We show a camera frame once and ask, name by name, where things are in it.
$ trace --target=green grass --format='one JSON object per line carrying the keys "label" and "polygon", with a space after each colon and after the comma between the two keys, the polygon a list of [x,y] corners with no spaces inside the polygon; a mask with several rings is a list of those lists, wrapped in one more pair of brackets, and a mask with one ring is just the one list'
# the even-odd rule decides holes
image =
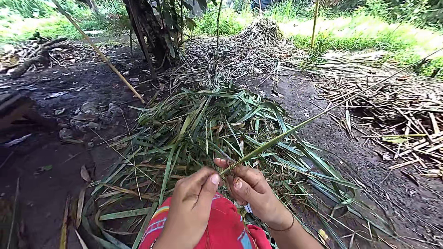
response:
{"label": "green grass", "polygon": [[[217,35],[217,14],[218,9],[212,7],[203,16],[195,18],[197,27],[194,29],[194,34]],[[220,13],[218,32],[223,36],[235,35],[250,24],[252,19],[252,13],[239,14],[229,8],[223,9]]]}
{"label": "green grass", "polygon": [[[41,36],[50,39],[67,37],[77,40],[81,38],[74,26],[65,16],[56,12],[49,2],[40,8],[48,10],[49,15],[31,15],[31,17],[26,14],[28,10],[25,7],[15,7],[14,4],[17,4],[16,0],[0,0],[0,4],[5,2],[8,4],[6,8],[0,8],[1,44],[27,40],[36,31],[40,32]],[[116,10],[113,6],[98,5],[100,13],[96,14],[92,13],[84,4],[67,0],[63,2],[63,8],[77,21],[77,24],[84,31],[102,30],[105,31],[105,35],[116,35],[129,27],[129,21],[123,4],[119,4],[119,2],[116,2],[116,4],[117,12],[122,17],[120,20],[117,18]]]}
{"label": "green grass", "polygon": [[[307,49],[310,46],[312,20],[292,20],[280,23],[285,37],[295,46]],[[317,22],[317,35],[324,37],[323,46],[342,51],[384,50],[387,58],[406,66],[443,47],[443,35],[438,31],[419,29],[408,23],[388,24],[381,18],[358,14]],[[431,62],[416,69],[430,76],[443,64],[443,53],[431,58]]]}
{"label": "green grass", "polygon": [[[442,31],[417,28],[411,22],[388,23],[386,18],[374,16],[374,10],[377,10],[377,5],[339,16],[329,9],[320,9],[316,28],[316,36],[322,38],[320,50],[383,50],[386,51],[384,60],[403,67],[443,47]],[[313,7],[307,8],[294,4],[292,0],[283,0],[268,8],[264,15],[279,23],[285,38],[296,47],[310,48]],[[220,34],[238,33],[253,21],[254,16],[257,14],[248,10],[240,13],[231,9],[222,10]],[[217,10],[210,9],[204,16],[196,18],[198,27],[195,34],[216,35],[216,21]],[[415,72],[431,76],[435,69],[443,66],[443,52],[435,54],[431,59],[421,68],[415,68]],[[436,76],[443,78],[443,72]]]}

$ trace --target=finger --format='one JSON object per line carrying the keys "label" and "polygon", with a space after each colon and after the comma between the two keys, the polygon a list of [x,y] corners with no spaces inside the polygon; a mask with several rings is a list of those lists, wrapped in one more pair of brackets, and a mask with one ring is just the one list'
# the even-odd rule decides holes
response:
{"label": "finger", "polygon": [[264,194],[270,189],[269,184],[258,169],[238,165],[233,169],[233,172],[234,175],[243,179],[258,193]]}
{"label": "finger", "polygon": [[202,185],[205,184],[208,176],[212,175],[213,173],[217,173],[217,171],[209,167],[203,167],[199,169],[199,171],[190,175],[188,181],[190,185],[198,187],[198,192],[200,193]]}
{"label": "finger", "polygon": [[218,184],[220,183],[220,175],[214,173],[210,175],[205,184],[202,186],[202,190],[198,195],[197,204],[195,205],[197,208],[201,208],[203,211],[207,210],[208,212],[211,209],[212,198],[218,189]]}
{"label": "finger", "polygon": [[239,177],[234,179],[233,188],[231,190],[250,203],[251,206],[260,206],[263,204],[260,201],[262,194],[257,193],[247,182]]}
{"label": "finger", "polygon": [[217,165],[223,169],[226,169],[228,167],[228,161],[226,161],[226,159],[221,159],[221,158],[217,157],[214,159],[214,163],[215,163],[215,165]]}
{"label": "finger", "polygon": [[232,191],[232,188],[234,186],[233,181],[234,181],[234,177],[231,175],[228,176],[226,185],[228,187],[229,194],[231,194],[232,198],[234,198],[238,204],[247,205],[248,204],[247,201],[245,201],[242,197],[238,196],[234,191]]}

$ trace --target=green vegetation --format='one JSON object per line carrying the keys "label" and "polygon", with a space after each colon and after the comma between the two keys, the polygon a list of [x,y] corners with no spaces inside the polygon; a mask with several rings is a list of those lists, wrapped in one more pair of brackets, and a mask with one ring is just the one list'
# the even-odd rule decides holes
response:
{"label": "green vegetation", "polygon": [[[196,34],[217,35],[217,14],[218,9],[210,5],[206,14],[194,19],[197,24],[194,32]],[[225,36],[235,35],[250,24],[252,20],[252,13],[237,13],[230,8],[225,8],[220,14],[218,32]]]}
{"label": "green vegetation", "polygon": [[[395,62],[398,66],[410,65],[420,58],[443,46],[443,32],[438,19],[429,19],[430,6],[423,2],[407,0],[404,4],[392,7],[383,0],[368,0],[363,7],[353,12],[321,7],[317,21],[316,36],[319,41],[315,51],[318,56],[327,50],[361,51],[383,50],[384,61]],[[314,7],[297,4],[293,0],[283,0],[273,4],[264,16],[279,23],[285,38],[296,47],[310,49]],[[220,34],[233,35],[240,27],[245,27],[253,20],[253,13],[248,9],[235,12],[225,9],[220,16]],[[214,35],[216,32],[216,11],[210,10],[197,19],[196,33]],[[431,61],[414,70],[419,74],[433,76],[434,71],[443,66],[443,53],[434,55]],[[443,72],[434,75],[443,78]]]}
{"label": "green vegetation", "polygon": [[[123,3],[115,3],[114,7],[106,1],[97,2],[99,13],[93,13],[87,5],[75,0],[61,2],[83,30],[102,30],[109,35],[121,33],[129,27]],[[50,39],[60,36],[69,39],[81,37],[66,17],[56,11],[51,1],[0,0],[0,43],[23,41],[32,37],[36,31]]]}

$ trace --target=tree trunk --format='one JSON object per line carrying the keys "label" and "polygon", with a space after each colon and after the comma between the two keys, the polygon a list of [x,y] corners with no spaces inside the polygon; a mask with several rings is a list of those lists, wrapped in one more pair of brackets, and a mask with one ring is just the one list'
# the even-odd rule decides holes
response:
{"label": "tree trunk", "polygon": [[165,29],[154,15],[152,6],[146,0],[124,0],[124,3],[145,58],[152,54],[157,66],[164,61],[163,66],[169,67],[174,56],[169,52]]}

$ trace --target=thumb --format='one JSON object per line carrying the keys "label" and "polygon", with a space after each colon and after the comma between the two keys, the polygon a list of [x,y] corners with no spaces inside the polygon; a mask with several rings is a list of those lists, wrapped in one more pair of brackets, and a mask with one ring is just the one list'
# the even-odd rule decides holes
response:
{"label": "thumb", "polygon": [[198,200],[196,206],[203,209],[211,209],[212,198],[217,193],[218,184],[220,183],[220,175],[215,173],[206,179],[205,184],[203,184],[200,194],[198,195]]}
{"label": "thumb", "polygon": [[260,194],[257,193],[247,182],[240,177],[236,177],[233,183],[234,187],[231,191],[234,191],[238,196],[249,202],[251,206],[260,205]]}

